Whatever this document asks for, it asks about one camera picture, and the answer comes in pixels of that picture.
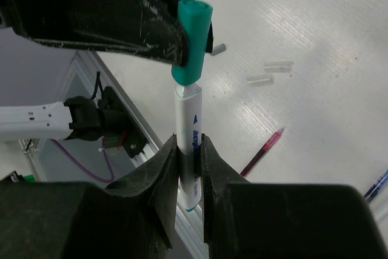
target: white table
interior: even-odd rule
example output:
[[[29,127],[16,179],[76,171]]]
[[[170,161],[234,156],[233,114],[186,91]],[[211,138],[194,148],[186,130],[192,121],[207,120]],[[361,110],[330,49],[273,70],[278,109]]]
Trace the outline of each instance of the white table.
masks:
[[[283,137],[247,179],[344,183],[365,192],[388,168],[388,0],[205,0],[215,44],[206,56],[203,129],[237,171]],[[175,130],[170,67],[100,54],[164,142]],[[290,60],[271,86],[248,86],[264,61]],[[388,199],[388,190],[373,201]],[[388,220],[380,224],[388,239]]]

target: purple cable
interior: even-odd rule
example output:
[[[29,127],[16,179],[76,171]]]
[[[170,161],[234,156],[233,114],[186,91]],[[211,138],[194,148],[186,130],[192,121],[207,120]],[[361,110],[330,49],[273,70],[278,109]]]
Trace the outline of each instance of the purple cable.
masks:
[[[54,145],[71,161],[73,162],[73,164],[75,166],[77,166],[82,172],[84,172],[86,175],[88,175],[89,177],[92,177],[93,179],[99,181],[99,182],[102,182],[102,183],[111,183],[115,180],[115,175],[113,174],[113,171],[112,171],[112,167],[109,163],[109,160],[108,160],[108,157],[107,157],[107,154],[105,152],[105,149],[104,149],[104,138],[102,138],[102,153],[104,154],[104,159],[105,159],[105,162],[107,163],[107,166],[109,168],[109,173],[110,173],[110,178],[109,179],[105,179],[105,178],[102,178],[102,177],[99,177],[97,175],[95,175],[94,173],[91,173],[91,171],[89,171],[88,169],[86,169],[80,162],[78,162],[73,156],[72,154],[70,154],[58,141],[56,140],[51,140]]]

